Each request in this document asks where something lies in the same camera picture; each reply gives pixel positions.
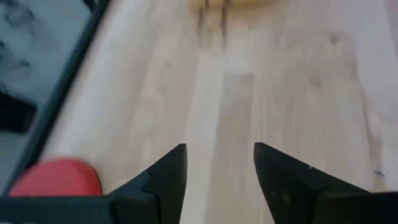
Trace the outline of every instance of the wooden table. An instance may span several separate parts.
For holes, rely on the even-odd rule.
[[[393,5],[278,0],[231,12],[224,42],[187,0],[114,0],[42,159],[83,158],[110,192],[185,142],[182,223],[272,223],[256,141],[396,190]]]

